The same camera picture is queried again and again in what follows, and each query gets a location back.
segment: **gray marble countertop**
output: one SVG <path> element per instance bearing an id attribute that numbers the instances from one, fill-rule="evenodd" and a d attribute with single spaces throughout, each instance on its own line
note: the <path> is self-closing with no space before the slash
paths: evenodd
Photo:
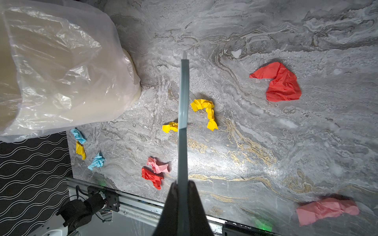
<path id="1" fill-rule="evenodd" d="M 378 227 L 378 1 L 124 1 L 101 6 L 141 78 L 140 99 L 111 122 L 79 126 L 87 159 L 75 178 L 164 202 L 177 178 L 180 58 L 190 60 L 190 102 L 215 105 L 219 130 L 189 108 L 188 171 L 209 215 L 282 235 L 375 235 Z M 299 100 L 268 102 L 270 80 L 249 74 L 279 61 Z M 97 152 L 105 164 L 87 169 Z M 149 156 L 169 163 L 162 189 L 141 177 Z M 295 209 L 325 196 L 357 202 L 299 227 Z"/>

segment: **plastic bag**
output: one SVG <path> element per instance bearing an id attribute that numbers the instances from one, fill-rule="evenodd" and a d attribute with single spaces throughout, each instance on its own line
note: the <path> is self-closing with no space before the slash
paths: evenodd
<path id="1" fill-rule="evenodd" d="M 140 79 L 102 11 L 0 0 L 0 140 L 21 141 L 111 121 L 140 96 Z"/>

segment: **crumpled paper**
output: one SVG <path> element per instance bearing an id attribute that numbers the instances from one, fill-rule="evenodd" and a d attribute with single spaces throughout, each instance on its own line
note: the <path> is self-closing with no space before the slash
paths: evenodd
<path id="1" fill-rule="evenodd" d="M 208 114 L 208 129 L 211 131 L 214 131 L 214 129 L 218 129 L 218 125 L 215 122 L 214 117 L 214 104 L 212 101 L 208 101 L 205 99 L 195 99 L 191 104 L 191 107 L 194 112 L 197 112 L 198 110 L 206 108 L 206 112 Z"/>
<path id="2" fill-rule="evenodd" d="M 75 136 L 75 139 L 81 144 L 84 144 L 87 140 L 83 137 L 81 132 L 78 129 L 71 129 L 71 133 Z"/>
<path id="3" fill-rule="evenodd" d="M 271 102 L 297 100 L 302 95 L 297 77 L 280 62 L 273 62 L 256 70 L 249 76 L 257 79 L 273 79 L 266 91 Z"/>
<path id="4" fill-rule="evenodd" d="M 85 160 L 84 146 L 79 141 L 76 141 L 76 153 L 82 156 L 81 159 Z"/>
<path id="5" fill-rule="evenodd" d="M 156 164 L 156 159 L 149 157 L 147 160 L 147 165 L 151 165 L 152 171 L 159 174 L 161 172 L 169 173 L 168 171 L 168 164 L 165 165 L 158 165 Z"/>
<path id="6" fill-rule="evenodd" d="M 102 167 L 104 161 L 105 159 L 102 156 L 100 156 L 100 153 L 97 153 L 97 155 L 92 160 L 92 164 L 88 166 L 88 169 L 93 170 L 94 167 Z"/>
<path id="7" fill-rule="evenodd" d="M 309 225 L 326 217 L 338 217 L 342 213 L 358 215 L 359 209 L 352 200 L 326 198 L 297 208 L 299 225 Z"/>
<path id="8" fill-rule="evenodd" d="M 169 122 L 169 125 L 163 125 L 163 131 L 169 133 L 170 130 L 175 132 L 178 131 L 178 123 L 177 122 Z"/>
<path id="9" fill-rule="evenodd" d="M 142 168 L 142 177 L 147 180 L 151 180 L 155 188 L 157 188 L 157 190 L 161 190 L 160 185 L 161 180 L 164 179 L 163 177 L 160 177 L 145 168 Z"/>

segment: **white spot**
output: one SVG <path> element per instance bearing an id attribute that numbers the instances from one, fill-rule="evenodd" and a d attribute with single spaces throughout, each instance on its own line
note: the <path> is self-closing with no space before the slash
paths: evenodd
<path id="1" fill-rule="evenodd" d="M 290 120 L 286 120 L 286 119 L 280 119 L 279 121 L 281 124 L 283 125 L 286 125 L 287 127 L 289 128 L 297 128 L 298 126 L 296 124 L 294 124 L 294 122 L 290 121 Z"/>
<path id="2" fill-rule="evenodd" d="M 368 206 L 364 205 L 362 202 L 356 202 L 356 205 L 358 206 L 358 209 L 360 209 L 361 211 L 364 211 L 366 213 L 369 213 L 375 216 L 374 211 L 372 211 Z"/>
<path id="3" fill-rule="evenodd" d="M 264 110 L 260 108 L 255 108 L 254 111 L 258 114 L 264 114 Z"/>
<path id="4" fill-rule="evenodd" d="M 341 73 L 342 73 L 342 69 L 335 69 L 335 70 L 333 71 L 333 73 L 334 73 L 335 75 L 341 74 Z"/>
<path id="5" fill-rule="evenodd" d="M 339 176 L 339 177 L 344 172 L 344 169 L 341 166 L 339 166 L 339 165 L 337 165 L 335 163 L 333 163 L 333 164 L 330 165 L 330 170 L 331 170 L 332 174 L 334 174 L 336 176 Z"/>
<path id="6" fill-rule="evenodd" d="M 242 50 L 239 49 L 237 51 L 231 51 L 231 54 L 236 58 L 238 59 L 240 57 L 240 55 L 242 54 Z"/>

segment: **green light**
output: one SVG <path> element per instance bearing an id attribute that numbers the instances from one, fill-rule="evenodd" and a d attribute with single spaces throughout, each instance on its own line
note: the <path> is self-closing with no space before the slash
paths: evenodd
<path id="1" fill-rule="evenodd" d="M 259 228 L 261 230 L 272 232 L 272 227 L 268 223 L 261 222 L 260 220 L 256 219 L 256 228 Z"/>
<path id="2" fill-rule="evenodd" d="M 105 180 L 100 180 L 99 185 L 106 187 L 106 181 Z"/>

